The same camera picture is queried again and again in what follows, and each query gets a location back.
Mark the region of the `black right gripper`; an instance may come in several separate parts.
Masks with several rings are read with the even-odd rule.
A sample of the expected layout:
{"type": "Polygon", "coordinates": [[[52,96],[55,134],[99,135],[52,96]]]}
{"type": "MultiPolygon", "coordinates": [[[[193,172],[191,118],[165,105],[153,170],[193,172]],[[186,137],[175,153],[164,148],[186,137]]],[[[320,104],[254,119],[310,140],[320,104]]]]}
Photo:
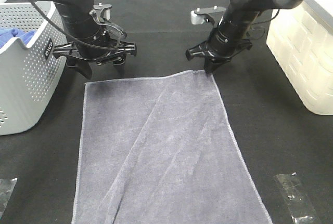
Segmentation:
{"type": "Polygon", "coordinates": [[[189,61],[203,58],[205,72],[213,73],[220,66],[229,63],[234,56],[251,49],[252,42],[243,38],[248,27],[249,24],[234,25],[230,21],[222,21],[206,41],[186,50],[186,58],[189,61]]]}

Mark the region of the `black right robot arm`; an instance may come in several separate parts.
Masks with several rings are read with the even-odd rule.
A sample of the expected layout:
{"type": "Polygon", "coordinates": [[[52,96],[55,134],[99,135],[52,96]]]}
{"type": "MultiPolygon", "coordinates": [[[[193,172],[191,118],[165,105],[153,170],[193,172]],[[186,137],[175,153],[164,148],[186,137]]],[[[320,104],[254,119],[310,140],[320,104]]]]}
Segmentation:
{"type": "Polygon", "coordinates": [[[191,11],[193,25],[209,22],[213,28],[206,41],[186,50],[187,60],[203,58],[204,70],[207,73],[215,71],[252,47],[251,40],[245,35],[260,14],[271,9],[293,9],[302,1],[229,0],[227,7],[213,6],[191,11]]]}

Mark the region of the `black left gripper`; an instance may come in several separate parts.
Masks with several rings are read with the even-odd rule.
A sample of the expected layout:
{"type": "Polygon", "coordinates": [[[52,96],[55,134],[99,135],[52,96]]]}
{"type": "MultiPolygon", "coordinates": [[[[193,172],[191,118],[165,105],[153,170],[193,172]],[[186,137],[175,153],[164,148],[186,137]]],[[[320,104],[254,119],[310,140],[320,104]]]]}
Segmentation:
{"type": "Polygon", "coordinates": [[[65,57],[69,68],[80,73],[86,79],[92,78],[89,63],[113,62],[113,67],[119,75],[124,75],[126,57],[137,56],[135,43],[113,37],[110,31],[100,30],[88,39],[71,41],[54,47],[52,54],[55,58],[65,57]]]}

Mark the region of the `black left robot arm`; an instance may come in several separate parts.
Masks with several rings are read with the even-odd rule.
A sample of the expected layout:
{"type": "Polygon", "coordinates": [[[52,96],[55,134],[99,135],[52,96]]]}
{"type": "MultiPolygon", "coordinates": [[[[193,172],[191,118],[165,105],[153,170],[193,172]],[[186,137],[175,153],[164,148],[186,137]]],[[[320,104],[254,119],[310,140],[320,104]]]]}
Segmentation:
{"type": "Polygon", "coordinates": [[[66,66],[83,75],[92,77],[90,63],[103,65],[125,64],[128,55],[136,56],[135,43],[126,42],[127,33],[110,20],[112,5],[96,4],[95,0],[25,0],[60,33],[68,43],[52,48],[53,56],[66,58],[66,66]],[[53,2],[61,16],[63,28],[51,21],[36,4],[38,1],[53,2]]]}

